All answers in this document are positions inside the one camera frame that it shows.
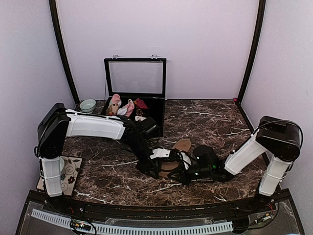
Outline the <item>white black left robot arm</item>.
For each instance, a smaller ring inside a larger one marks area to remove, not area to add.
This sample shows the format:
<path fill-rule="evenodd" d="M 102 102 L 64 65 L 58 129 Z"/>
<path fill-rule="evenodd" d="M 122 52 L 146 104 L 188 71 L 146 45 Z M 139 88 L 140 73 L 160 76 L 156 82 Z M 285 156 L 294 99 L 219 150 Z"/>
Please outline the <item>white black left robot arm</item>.
<path fill-rule="evenodd" d="M 76 112 L 56 103 L 40 122 L 35 155 L 40 160 L 41 178 L 50 199 L 50 206 L 58 213 L 66 213 L 69 203 L 61 195 L 61 155 L 67 137 L 87 136 L 124 141 L 136 155 L 136 168 L 143 174 L 159 178 L 160 167 L 153 159 L 147 140 L 154 137 L 158 125 L 148 117 L 132 121 L 123 116 L 102 116 Z"/>

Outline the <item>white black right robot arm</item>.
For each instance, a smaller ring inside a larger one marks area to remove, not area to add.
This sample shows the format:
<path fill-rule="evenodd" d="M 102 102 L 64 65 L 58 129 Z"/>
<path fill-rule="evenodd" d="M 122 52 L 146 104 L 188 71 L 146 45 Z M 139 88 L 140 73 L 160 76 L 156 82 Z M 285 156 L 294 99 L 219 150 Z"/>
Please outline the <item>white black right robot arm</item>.
<path fill-rule="evenodd" d="M 178 153 L 181 165 L 172 170 L 168 177 L 183 185 L 191 181 L 210 179 L 213 182 L 228 182 L 260 155 L 272 154 L 266 172 L 259 183 L 259 194 L 250 200 L 250 209 L 261 212 L 268 205 L 278 184 L 292 168 L 300 155 L 303 131 L 295 122 L 264 116 L 249 138 L 224 160 L 219 160 L 214 150 L 207 145 L 194 149 L 196 164 L 189 163 L 190 157 Z"/>

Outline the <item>tan ribbed sock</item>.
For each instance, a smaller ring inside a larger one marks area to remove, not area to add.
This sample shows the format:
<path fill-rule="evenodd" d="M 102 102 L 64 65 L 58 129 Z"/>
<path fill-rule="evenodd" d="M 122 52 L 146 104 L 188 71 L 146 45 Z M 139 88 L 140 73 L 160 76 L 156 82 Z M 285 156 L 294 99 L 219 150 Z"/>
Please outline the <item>tan ribbed sock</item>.
<path fill-rule="evenodd" d="M 170 176 L 177 175 L 178 173 L 182 173 L 184 170 L 186 170 L 178 156 L 178 153 L 180 151 L 183 151 L 188 154 L 190 148 L 191 141 L 189 139 L 181 139 L 178 142 L 176 142 L 172 147 L 170 156 L 168 158 L 161 159 L 161 168 L 159 176 L 164 178 L 170 178 Z"/>

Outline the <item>cream brown block sock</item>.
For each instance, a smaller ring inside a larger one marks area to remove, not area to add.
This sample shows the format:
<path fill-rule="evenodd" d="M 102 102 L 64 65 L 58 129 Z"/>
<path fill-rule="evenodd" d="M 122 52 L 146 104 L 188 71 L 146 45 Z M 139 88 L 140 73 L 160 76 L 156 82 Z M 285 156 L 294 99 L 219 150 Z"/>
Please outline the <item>cream brown block sock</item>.
<path fill-rule="evenodd" d="M 145 120 L 146 118 L 143 117 L 143 116 L 135 116 L 135 121 L 143 121 Z"/>

